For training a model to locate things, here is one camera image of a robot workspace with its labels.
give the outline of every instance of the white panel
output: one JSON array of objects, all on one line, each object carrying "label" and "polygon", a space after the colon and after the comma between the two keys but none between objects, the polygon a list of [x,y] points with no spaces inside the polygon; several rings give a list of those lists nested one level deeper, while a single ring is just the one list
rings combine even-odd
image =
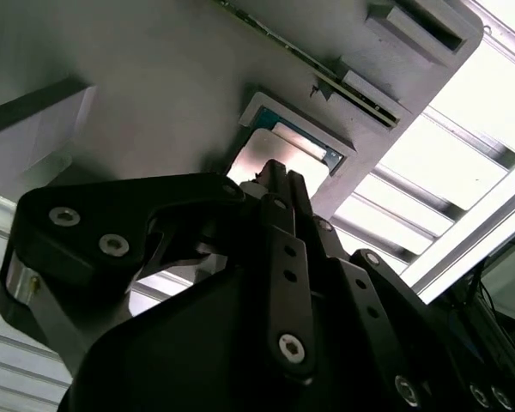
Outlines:
[{"label": "white panel", "polygon": [[515,32],[515,0],[476,0]]},{"label": "white panel", "polygon": [[0,342],[0,362],[68,383],[71,377],[63,363],[41,354]]},{"label": "white panel", "polygon": [[416,254],[422,253],[431,245],[430,239],[353,196],[343,202],[336,216]]},{"label": "white panel", "polygon": [[0,390],[0,412],[56,412],[57,405]]},{"label": "white panel", "polygon": [[381,250],[375,248],[374,246],[371,246],[368,243],[365,243],[362,240],[357,239],[356,237],[351,236],[348,233],[345,233],[341,229],[337,228],[336,231],[338,237],[340,238],[340,242],[342,242],[343,249],[345,249],[345,251],[348,254],[353,254],[355,251],[359,249],[370,249],[378,253],[382,257],[382,259],[384,259],[385,262],[389,264],[393,270],[395,270],[395,272],[398,275],[400,275],[403,272],[403,270],[407,268],[407,264],[387,255]]},{"label": "white panel", "polygon": [[452,226],[450,219],[375,176],[366,176],[355,192],[436,236]]},{"label": "white panel", "polygon": [[55,385],[32,376],[0,367],[0,386],[59,403],[67,391],[67,385]]},{"label": "white panel", "polygon": [[468,131],[515,151],[515,64],[487,43],[482,42],[431,106]]},{"label": "white panel", "polygon": [[465,210],[506,175],[500,166],[422,116],[380,163]]}]

